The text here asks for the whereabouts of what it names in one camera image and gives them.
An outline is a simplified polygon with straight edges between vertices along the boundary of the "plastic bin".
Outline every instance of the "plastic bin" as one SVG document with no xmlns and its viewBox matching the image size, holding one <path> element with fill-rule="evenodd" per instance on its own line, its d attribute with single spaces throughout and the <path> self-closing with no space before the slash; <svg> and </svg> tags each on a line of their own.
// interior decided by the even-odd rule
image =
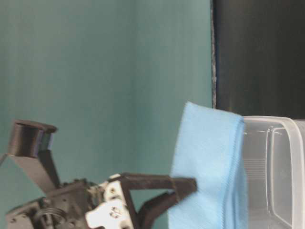
<svg viewBox="0 0 305 229">
<path fill-rule="evenodd" d="M 249 229 L 305 229 L 305 121 L 244 121 Z"/>
</svg>

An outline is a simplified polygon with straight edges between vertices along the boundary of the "microfiber cloth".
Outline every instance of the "microfiber cloth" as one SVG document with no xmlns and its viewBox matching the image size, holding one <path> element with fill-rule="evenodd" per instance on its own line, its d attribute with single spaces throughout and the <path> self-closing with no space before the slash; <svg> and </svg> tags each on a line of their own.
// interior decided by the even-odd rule
<svg viewBox="0 0 305 229">
<path fill-rule="evenodd" d="M 168 212 L 169 229 L 246 229 L 243 118 L 188 102 L 172 177 L 193 177 L 197 192 Z"/>
</svg>

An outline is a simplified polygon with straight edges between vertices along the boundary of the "black panel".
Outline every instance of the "black panel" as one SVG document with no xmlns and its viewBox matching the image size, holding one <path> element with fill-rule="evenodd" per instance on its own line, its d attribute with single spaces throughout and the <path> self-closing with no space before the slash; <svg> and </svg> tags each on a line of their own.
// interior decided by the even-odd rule
<svg viewBox="0 0 305 229">
<path fill-rule="evenodd" d="M 305 1 L 215 0 L 218 109 L 305 118 Z"/>
</svg>

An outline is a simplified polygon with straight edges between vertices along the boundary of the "robotic arm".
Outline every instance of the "robotic arm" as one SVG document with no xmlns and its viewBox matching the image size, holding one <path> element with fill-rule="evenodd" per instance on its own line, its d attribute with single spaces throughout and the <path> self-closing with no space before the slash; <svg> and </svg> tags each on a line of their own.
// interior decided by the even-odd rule
<svg viewBox="0 0 305 229">
<path fill-rule="evenodd" d="M 116 174 L 100 185 L 85 179 L 60 184 L 50 143 L 57 128 L 16 120 L 8 156 L 45 193 L 45 197 L 11 210 L 8 229 L 150 229 L 154 220 L 196 191 L 192 178 Z M 136 212 L 130 190 L 171 189 Z"/>
</svg>

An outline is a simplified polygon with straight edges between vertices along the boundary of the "green backdrop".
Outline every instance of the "green backdrop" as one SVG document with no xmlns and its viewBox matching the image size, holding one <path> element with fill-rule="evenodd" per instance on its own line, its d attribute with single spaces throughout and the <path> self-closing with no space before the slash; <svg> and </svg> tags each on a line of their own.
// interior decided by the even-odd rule
<svg viewBox="0 0 305 229">
<path fill-rule="evenodd" d="M 169 173 L 185 102 L 211 106 L 209 0 L 2 0 L 0 34 L 0 150 L 14 118 L 57 126 L 62 182 Z M 5 228 L 42 192 L 10 160 L 0 181 Z"/>
</svg>

